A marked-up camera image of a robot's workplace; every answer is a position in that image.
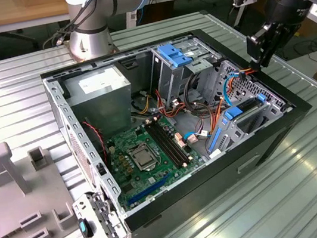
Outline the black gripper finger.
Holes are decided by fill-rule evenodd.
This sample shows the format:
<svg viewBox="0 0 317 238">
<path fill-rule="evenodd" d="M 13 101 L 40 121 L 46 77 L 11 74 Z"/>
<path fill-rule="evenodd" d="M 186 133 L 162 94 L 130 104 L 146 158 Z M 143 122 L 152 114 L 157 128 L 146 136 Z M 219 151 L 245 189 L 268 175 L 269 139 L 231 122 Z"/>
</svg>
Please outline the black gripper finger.
<svg viewBox="0 0 317 238">
<path fill-rule="evenodd" d="M 293 35 L 299 30 L 301 24 L 278 24 L 273 23 L 257 39 L 262 50 L 260 65 L 267 67 L 272 56 L 286 46 Z"/>
<path fill-rule="evenodd" d="M 253 62 L 269 62 L 278 50 L 276 24 L 265 23 L 254 35 L 247 36 L 247 53 Z"/>
</svg>

